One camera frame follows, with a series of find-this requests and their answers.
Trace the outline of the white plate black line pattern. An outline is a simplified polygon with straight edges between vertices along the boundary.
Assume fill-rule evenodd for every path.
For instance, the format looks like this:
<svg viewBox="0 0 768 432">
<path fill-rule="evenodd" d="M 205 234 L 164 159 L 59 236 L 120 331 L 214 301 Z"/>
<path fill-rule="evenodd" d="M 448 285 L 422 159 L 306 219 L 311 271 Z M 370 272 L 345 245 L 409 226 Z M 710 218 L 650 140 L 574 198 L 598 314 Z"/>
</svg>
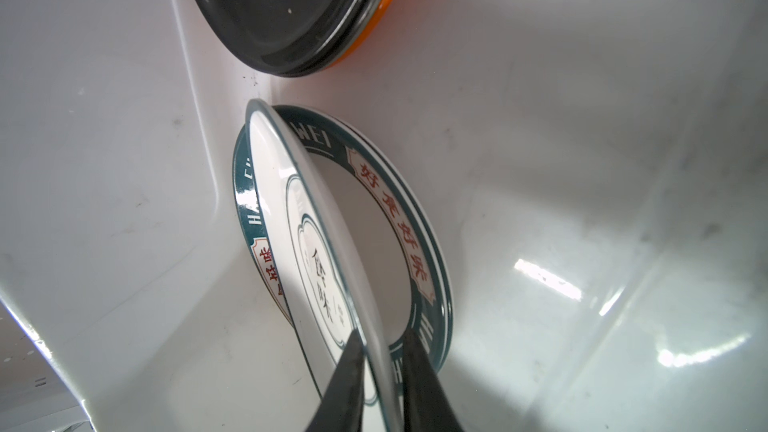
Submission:
<svg viewBox="0 0 768 432">
<path fill-rule="evenodd" d="M 246 108 L 255 187 L 288 311 L 320 395 L 352 333 L 363 352 L 362 426 L 404 428 L 389 347 L 363 262 L 325 180 L 286 121 Z"/>
</svg>

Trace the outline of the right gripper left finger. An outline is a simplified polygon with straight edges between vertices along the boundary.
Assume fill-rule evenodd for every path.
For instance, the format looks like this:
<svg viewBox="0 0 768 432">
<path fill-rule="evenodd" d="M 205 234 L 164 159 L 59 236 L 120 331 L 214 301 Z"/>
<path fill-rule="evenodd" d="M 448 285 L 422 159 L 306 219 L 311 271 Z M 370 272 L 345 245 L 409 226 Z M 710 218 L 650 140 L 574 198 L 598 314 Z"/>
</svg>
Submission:
<svg viewBox="0 0 768 432">
<path fill-rule="evenodd" d="M 359 432 L 364 407 L 365 355 L 357 330 L 349 336 L 306 432 Z"/>
</svg>

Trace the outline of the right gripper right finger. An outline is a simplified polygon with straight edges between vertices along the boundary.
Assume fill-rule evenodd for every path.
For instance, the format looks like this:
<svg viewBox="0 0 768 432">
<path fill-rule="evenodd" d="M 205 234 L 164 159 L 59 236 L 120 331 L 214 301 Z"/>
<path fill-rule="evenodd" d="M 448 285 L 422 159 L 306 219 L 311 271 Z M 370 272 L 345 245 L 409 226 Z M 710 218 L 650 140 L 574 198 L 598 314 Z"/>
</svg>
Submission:
<svg viewBox="0 0 768 432">
<path fill-rule="evenodd" d="M 403 336 L 405 431 L 463 431 L 417 334 Z"/>
</svg>

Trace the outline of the white plate dark lettered rim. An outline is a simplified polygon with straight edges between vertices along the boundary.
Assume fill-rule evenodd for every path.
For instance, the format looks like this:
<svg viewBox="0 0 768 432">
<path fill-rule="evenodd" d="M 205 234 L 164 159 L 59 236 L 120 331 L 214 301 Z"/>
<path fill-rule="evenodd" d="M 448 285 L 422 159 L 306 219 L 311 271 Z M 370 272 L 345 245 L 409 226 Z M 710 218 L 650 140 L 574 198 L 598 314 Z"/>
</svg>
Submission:
<svg viewBox="0 0 768 432">
<path fill-rule="evenodd" d="M 320 111 L 278 105 L 331 190 L 377 299 L 393 367 L 402 336 L 419 338 L 434 370 L 448 356 L 453 301 L 448 270 L 421 204 L 384 153 L 351 124 Z"/>
</svg>

